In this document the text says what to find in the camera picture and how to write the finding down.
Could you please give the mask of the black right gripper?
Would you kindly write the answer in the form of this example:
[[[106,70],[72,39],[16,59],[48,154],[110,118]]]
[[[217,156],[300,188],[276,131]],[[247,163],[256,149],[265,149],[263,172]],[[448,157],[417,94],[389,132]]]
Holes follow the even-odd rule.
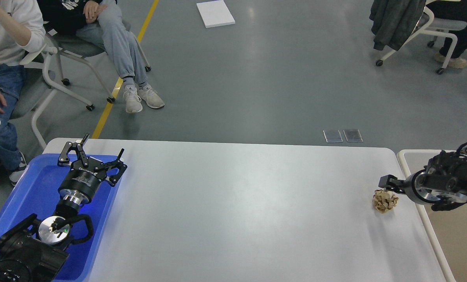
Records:
[[[384,175],[380,177],[378,187],[384,191],[407,195],[407,197],[416,204],[433,204],[433,194],[431,190],[423,187],[421,184],[425,178],[425,172],[416,172],[405,180],[398,179],[394,175]]]

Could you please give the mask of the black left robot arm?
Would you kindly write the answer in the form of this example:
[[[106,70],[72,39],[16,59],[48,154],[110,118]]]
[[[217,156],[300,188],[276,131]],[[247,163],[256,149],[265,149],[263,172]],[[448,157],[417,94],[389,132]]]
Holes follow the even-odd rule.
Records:
[[[33,159],[0,211],[0,282],[81,282],[126,171],[81,141]]]

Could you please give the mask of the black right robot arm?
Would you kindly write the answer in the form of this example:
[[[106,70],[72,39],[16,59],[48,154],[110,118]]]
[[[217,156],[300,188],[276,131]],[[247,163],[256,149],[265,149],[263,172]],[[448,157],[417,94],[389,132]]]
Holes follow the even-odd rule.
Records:
[[[430,204],[433,211],[449,211],[467,203],[467,142],[455,152],[442,150],[423,170],[405,180],[384,175],[379,187],[404,194],[414,203]]]

